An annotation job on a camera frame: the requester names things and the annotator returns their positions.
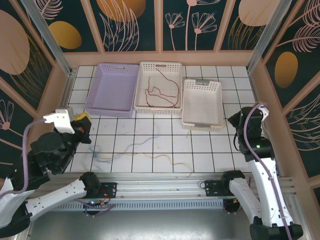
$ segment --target leaf illustration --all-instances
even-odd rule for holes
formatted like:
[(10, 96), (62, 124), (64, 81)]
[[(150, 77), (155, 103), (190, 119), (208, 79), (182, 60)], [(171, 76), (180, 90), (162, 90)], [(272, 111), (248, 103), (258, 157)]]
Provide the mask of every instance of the leaf illustration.
[(101, 3), (103, 10), (109, 16), (104, 17), (100, 14), (104, 24), (103, 45), (106, 50), (126, 52), (134, 47), (135, 51), (139, 44), (139, 26), (135, 13), (127, 8), (124, 1), (122, 8), (115, 0), (110, 1), (111, 5), (105, 0), (101, 0)]
[(320, 0), (308, 0), (302, 16), (308, 26), (318, 25), (320, 23)]
[(61, 0), (34, 0), (42, 17), (53, 20), (60, 13), (63, 6)]
[(320, 24), (301, 27), (291, 40), (293, 49), (297, 52), (311, 53), (320, 43)]

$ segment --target floor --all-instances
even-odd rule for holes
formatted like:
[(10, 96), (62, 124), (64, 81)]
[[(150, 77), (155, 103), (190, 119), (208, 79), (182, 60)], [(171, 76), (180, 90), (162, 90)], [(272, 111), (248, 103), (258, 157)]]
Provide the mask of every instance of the floor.
[[(96, 66), (80, 66), (68, 106), (84, 111)], [(222, 85), (224, 121), (255, 103), (244, 66), (186, 66), (183, 78), (203, 78)], [(181, 115), (133, 113), (132, 118), (91, 115), (91, 144), (80, 144), (67, 171), (132, 173), (250, 172), (233, 145), (235, 129), (218, 132), (183, 129)]]

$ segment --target black grid line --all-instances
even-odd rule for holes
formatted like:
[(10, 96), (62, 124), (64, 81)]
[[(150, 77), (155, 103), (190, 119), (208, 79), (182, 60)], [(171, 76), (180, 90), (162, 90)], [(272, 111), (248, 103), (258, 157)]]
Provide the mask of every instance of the black grid line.
[(212, 148), (212, 140), (211, 140), (211, 133), (209, 132), (209, 138), (210, 138), (210, 147), (211, 147), (211, 154), (212, 154), (212, 162), (213, 162), (213, 171), (216, 172), (215, 168), (215, 159), (214, 159), (214, 150)]
[[(96, 132), (99, 131), (99, 125), (100, 125), (100, 118), (99, 118), (99, 121), (98, 121), (98, 127), (97, 127), (97, 129), (96, 129)], [(94, 141), (90, 172), (91, 172), (91, 169), (92, 169), (92, 164), (94, 163), (94, 156), (95, 156), (95, 153), (96, 153), (97, 138), (98, 138), (98, 137), (96, 136), (96, 137), (95, 137), (95, 141)]]
[[(118, 118), (116, 119), (115, 133), (117, 133), (117, 127), (118, 127)], [(113, 143), (113, 151), (112, 151), (112, 159), (111, 159), (110, 173), (112, 173), (112, 167), (113, 167), (113, 165), (114, 165), (114, 155), (115, 155), (116, 139), (117, 139), (117, 135), (114, 136), (114, 143)]]
[[(226, 116), (226, 111), (225, 111), (224, 103), (222, 103), (222, 108), (223, 108), (224, 116)], [(232, 147), (231, 147), (231, 142), (230, 142), (230, 137), (229, 137), (228, 125), (226, 126), (226, 131), (227, 131), (227, 133), (228, 133), (228, 139), (229, 139), (229, 144), (230, 144), (230, 151), (232, 152)], [(234, 156), (232, 155), (232, 153), (231, 153), (231, 156), (232, 156), (233, 168), (236, 169), (236, 167), (235, 167), (235, 160), (234, 160)]]
[(175, 172), (174, 169), (174, 129), (173, 129), (173, 124), (172, 124), (172, 115), (171, 115), (171, 144), (172, 144), (172, 172)]
[(132, 145), (132, 163), (131, 163), (131, 172), (134, 170), (134, 152), (135, 152), (135, 138), (136, 138), (136, 123), (137, 123), (137, 112), (134, 114), (134, 128), (133, 128), (133, 145)]

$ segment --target cable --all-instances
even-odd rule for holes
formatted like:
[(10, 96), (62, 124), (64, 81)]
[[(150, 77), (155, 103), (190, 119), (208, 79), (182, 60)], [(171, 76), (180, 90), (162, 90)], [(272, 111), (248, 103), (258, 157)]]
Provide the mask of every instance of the cable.
[(233, 137), (233, 146), (235, 148), (235, 150), (237, 150), (238, 152), (240, 152), (240, 150), (237, 148), (236, 146), (236, 138), (237, 138), (237, 133), (234, 134), (234, 137)]
[(291, 234), (290, 234), (290, 230), (289, 230), (289, 227), (288, 227), (288, 224), (287, 224), (287, 221), (285, 219), (285, 213), (284, 213), (284, 210), (283, 210), (283, 207), (282, 207), (282, 204), (281, 204), (281, 200), (280, 200), (280, 196), (279, 196), (279, 193), (278, 193), (278, 190), (277, 190), (277, 186), (276, 186), (276, 183), (275, 183), (275, 180), (273, 178), (273, 176), (271, 175), (268, 167), (265, 165), (265, 163), (261, 160), (261, 158), (255, 153), (255, 151), (252, 149), (250, 143), (249, 143), (249, 140), (248, 140), (248, 136), (247, 136), (247, 128), (248, 128), (248, 122), (252, 116), (252, 114), (254, 113), (254, 111), (256, 109), (258, 109), (259, 107), (261, 106), (264, 106), (266, 107), (267, 106), (267, 103), (266, 102), (263, 102), (263, 103), (258, 103), (257, 105), (255, 105), (251, 111), (249, 112), (248, 116), (246, 117), (245, 119), (245, 122), (244, 122), (244, 130), (243, 130), (243, 133), (244, 133), (244, 141), (245, 141), (245, 144), (247, 145), (248, 149), (250, 150), (250, 152), (252, 153), (252, 155), (255, 157), (255, 159), (257, 159), (259, 161), (259, 163), (262, 165), (263, 169), (266, 171), (268, 177), (269, 177), (269, 180), (272, 184), (272, 187), (273, 187), (273, 191), (274, 191), (274, 195), (275, 195), (275, 198), (276, 198), (276, 202), (278, 204), (278, 207), (279, 207), (279, 211), (280, 211), (280, 216), (282, 218), (282, 222), (283, 222), (283, 225), (284, 225), (284, 228), (285, 228), (285, 231), (286, 231), (286, 234), (288, 236), (288, 239), (289, 240), (292, 240), (292, 237), (291, 237)]
[(10, 190), (10, 191), (6, 191), (6, 192), (0, 194), (0, 200), (7, 194), (22, 194), (27, 190), (28, 184), (29, 184), (29, 170), (28, 170), (28, 158), (27, 158), (28, 132), (32, 126), (37, 125), (37, 124), (42, 124), (45, 121), (46, 121), (46, 119), (34, 121), (25, 127), (24, 132), (23, 132), (23, 137), (22, 137), (23, 188), (19, 191)]

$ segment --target line drawing flower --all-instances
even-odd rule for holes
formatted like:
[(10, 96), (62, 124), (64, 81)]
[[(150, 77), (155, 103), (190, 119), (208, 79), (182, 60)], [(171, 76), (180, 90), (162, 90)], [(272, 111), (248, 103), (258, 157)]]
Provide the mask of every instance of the line drawing flower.
[(176, 48), (174, 44), (174, 37), (172, 35), (172, 29), (183, 27), (184, 25), (186, 25), (186, 22), (183, 21), (184, 19), (181, 16), (181, 12), (173, 13), (172, 16), (170, 13), (167, 13), (165, 15), (165, 20), (170, 28), (172, 47), (173, 47), (173, 50), (175, 51)]
[[(4, 131), (9, 130), (9, 131), (17, 134), (18, 136), (23, 137), (20, 133), (12, 130), (10, 128), (10, 122), (11, 122), (12, 116), (14, 114), (14, 109), (15, 109), (15, 105), (11, 101), (8, 101), (8, 103), (6, 105), (6, 103), (3, 99), (0, 100), (0, 129), (4, 130)], [(17, 146), (17, 145), (15, 145), (11, 142), (8, 142), (4, 139), (0, 138), (0, 142), (3, 142), (11, 147), (16, 148), (16, 149), (22, 150), (22, 148), (20, 146)]]
[(188, 26), (189, 26), (189, 16), (191, 7), (197, 5), (210, 5), (217, 4), (220, 0), (186, 0), (186, 3), (189, 5), (188, 12), (186, 15), (186, 26), (185, 26), (185, 50), (188, 51)]
[(215, 13), (203, 13), (199, 18), (199, 12), (193, 13), (192, 24), (195, 32), (194, 50), (197, 50), (197, 38), (198, 34), (210, 33), (217, 30)]

